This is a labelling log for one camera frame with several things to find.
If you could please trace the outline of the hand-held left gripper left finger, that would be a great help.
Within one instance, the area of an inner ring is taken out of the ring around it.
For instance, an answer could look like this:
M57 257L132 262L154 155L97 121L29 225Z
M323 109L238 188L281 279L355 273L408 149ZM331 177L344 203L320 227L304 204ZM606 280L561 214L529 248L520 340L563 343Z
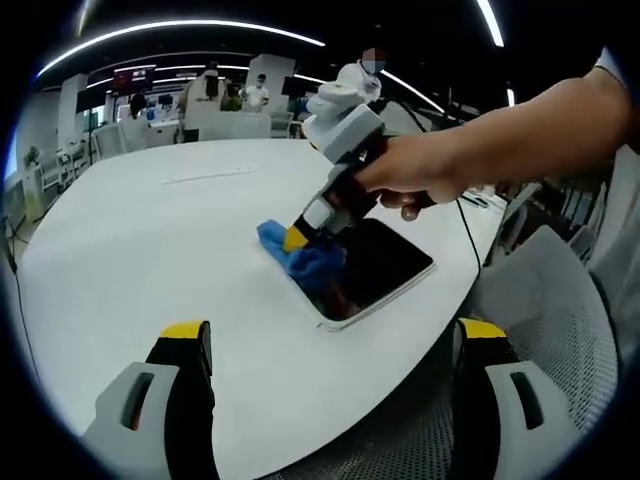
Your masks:
M82 440L119 479L217 479L210 323L165 328L95 402Z

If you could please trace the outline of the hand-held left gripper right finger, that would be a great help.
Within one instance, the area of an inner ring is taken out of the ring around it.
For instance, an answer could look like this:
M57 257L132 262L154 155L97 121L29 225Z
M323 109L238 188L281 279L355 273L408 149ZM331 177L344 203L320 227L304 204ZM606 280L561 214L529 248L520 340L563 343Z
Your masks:
M541 479L582 437L569 402L506 333L460 318L454 367L451 479Z

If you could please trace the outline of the person's right hand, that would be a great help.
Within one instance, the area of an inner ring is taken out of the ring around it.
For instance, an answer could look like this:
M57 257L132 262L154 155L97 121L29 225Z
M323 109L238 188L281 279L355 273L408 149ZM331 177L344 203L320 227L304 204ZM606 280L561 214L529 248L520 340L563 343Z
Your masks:
M481 183L476 159L454 131L392 138L378 159L356 174L369 192L378 192L386 208L398 209L405 221L424 209L418 196L449 203Z

